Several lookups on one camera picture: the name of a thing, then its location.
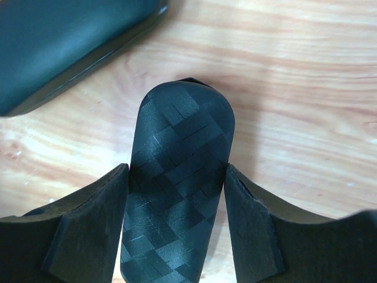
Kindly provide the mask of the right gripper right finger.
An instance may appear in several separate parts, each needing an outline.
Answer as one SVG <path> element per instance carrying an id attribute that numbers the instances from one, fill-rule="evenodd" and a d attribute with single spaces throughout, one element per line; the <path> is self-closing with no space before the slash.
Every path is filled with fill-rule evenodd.
<path id="1" fill-rule="evenodd" d="M 224 183 L 238 282 L 375 282 L 376 211 L 332 219 L 253 183 L 233 165 Z"/>

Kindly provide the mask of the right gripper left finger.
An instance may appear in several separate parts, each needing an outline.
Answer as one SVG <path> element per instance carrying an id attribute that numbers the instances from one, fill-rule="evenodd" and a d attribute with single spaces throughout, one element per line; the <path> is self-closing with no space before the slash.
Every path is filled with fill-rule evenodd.
<path id="1" fill-rule="evenodd" d="M 128 165 L 22 216 L 1 218 L 1 282 L 111 282 Z"/>

